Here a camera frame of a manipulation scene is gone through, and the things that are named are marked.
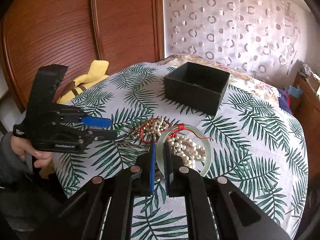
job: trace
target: pearl necklace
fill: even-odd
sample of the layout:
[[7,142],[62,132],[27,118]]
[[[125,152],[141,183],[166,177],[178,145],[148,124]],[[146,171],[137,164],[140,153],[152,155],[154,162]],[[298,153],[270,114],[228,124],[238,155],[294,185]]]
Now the pearl necklace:
[[[138,137],[144,143],[150,143],[145,137],[151,136],[156,142],[157,137],[170,127],[170,123],[163,118],[152,118],[144,124],[136,127],[129,135],[133,139]],[[201,145],[197,145],[190,138],[184,135],[179,136],[177,132],[173,132],[166,140],[173,153],[182,158],[183,164],[189,168],[196,168],[196,160],[205,161],[205,149]]]

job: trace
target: wooden wardrobe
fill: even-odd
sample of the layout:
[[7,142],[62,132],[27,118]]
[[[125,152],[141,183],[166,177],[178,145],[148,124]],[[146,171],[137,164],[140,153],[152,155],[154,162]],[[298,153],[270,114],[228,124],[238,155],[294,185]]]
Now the wooden wardrobe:
[[41,66],[69,67],[56,93],[95,59],[107,74],[164,57],[162,0],[14,0],[1,20],[0,51],[13,98],[23,111]]

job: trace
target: human hand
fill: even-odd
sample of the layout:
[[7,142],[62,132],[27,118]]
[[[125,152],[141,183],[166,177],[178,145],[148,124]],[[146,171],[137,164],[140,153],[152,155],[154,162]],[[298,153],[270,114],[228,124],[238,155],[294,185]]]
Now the human hand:
[[11,136],[11,148],[12,150],[20,157],[22,161],[25,162],[25,152],[30,153],[37,160],[34,163],[35,168],[43,168],[49,165],[52,155],[52,152],[41,152],[37,151],[31,145],[31,142],[27,139]]

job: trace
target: floral blanket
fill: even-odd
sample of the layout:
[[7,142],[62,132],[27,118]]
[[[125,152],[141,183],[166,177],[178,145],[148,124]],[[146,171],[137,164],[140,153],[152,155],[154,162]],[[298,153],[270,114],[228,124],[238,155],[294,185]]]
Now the floral blanket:
[[[308,186],[306,143],[299,122],[271,103],[265,92],[256,95],[232,79],[215,116],[170,101],[164,98],[163,77],[174,70],[173,65],[132,65],[68,103],[93,116],[110,118],[111,129],[122,130],[116,141],[94,142],[83,154],[53,156],[67,196],[93,176],[111,177],[133,165],[147,149],[141,150],[138,145],[123,147],[127,131],[143,120],[160,116],[172,124],[193,125],[213,137],[212,165],[207,176],[228,177],[293,238]],[[273,90],[268,93],[268,97],[276,98]],[[85,128],[82,124],[70,126]],[[188,239],[184,199],[166,196],[163,181],[155,183],[152,197],[135,199],[132,239]]]

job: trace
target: leaf print tablecloth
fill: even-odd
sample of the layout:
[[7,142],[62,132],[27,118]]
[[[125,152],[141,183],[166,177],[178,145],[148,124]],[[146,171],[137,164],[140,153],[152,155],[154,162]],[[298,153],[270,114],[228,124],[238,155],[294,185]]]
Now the leaf print tablecloth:
[[[116,141],[94,142],[83,154],[54,155],[56,173],[67,196],[96,175],[111,177],[133,165],[135,158],[146,151],[138,145],[121,147],[125,131],[141,120],[162,116],[171,123],[191,124],[213,137],[207,176],[228,177],[293,238],[308,181],[306,143],[299,122],[279,107],[231,84],[215,116],[167,100],[163,77],[172,70],[170,65],[136,64],[69,103],[94,116],[112,119],[111,128],[123,126],[123,131]],[[74,127],[85,128],[82,124]],[[184,199],[168,198],[163,181],[155,184],[152,197],[135,199],[132,239],[188,239]]]

